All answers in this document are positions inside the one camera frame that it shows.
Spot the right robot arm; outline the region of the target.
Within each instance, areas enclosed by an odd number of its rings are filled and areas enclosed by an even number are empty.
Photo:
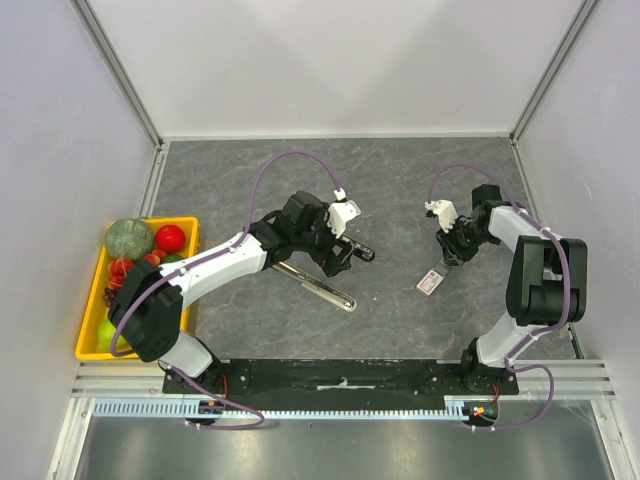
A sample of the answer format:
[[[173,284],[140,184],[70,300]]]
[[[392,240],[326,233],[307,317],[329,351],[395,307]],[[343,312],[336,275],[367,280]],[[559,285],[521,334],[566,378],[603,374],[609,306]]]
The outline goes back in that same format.
[[[436,240],[442,257],[428,274],[434,286],[451,269],[470,262],[486,243],[504,244],[513,254],[506,311],[486,334],[471,341],[455,370],[469,393],[494,386],[511,390],[513,360],[553,328],[584,316],[587,245],[539,225],[523,207],[504,200],[496,185],[473,190],[468,216],[458,214],[448,200],[430,201],[425,208],[440,226]]]

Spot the silver and black stapler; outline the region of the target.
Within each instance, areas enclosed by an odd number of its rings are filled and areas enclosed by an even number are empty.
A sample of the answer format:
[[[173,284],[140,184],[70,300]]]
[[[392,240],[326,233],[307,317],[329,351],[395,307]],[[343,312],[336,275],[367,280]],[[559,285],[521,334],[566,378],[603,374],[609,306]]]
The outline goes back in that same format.
[[[357,308],[357,300],[355,298],[323,283],[297,267],[286,262],[280,262],[273,265],[272,269],[297,281],[307,291],[346,312],[354,312]]]

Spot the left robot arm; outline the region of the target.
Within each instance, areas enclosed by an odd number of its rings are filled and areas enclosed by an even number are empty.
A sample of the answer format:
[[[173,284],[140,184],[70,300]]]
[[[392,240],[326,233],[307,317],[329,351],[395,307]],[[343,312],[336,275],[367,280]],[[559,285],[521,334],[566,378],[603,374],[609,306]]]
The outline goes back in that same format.
[[[219,382],[219,361],[182,329],[183,311],[217,288],[269,269],[295,252],[308,254],[328,277],[350,269],[353,257],[372,261],[373,250],[345,234],[348,222],[359,214],[359,207],[344,196],[327,203],[298,191],[283,208],[215,248],[164,266],[139,260],[108,312],[114,336],[125,339],[140,360],[160,361],[184,374],[196,392],[211,392]]]

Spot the red white staple box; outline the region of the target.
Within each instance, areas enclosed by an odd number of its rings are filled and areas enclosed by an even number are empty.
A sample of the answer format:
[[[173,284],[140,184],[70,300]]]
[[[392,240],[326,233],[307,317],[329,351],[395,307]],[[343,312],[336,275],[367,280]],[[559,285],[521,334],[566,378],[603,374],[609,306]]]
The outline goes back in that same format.
[[[417,283],[416,290],[426,297],[430,297],[448,276],[452,266],[443,261],[437,262]]]

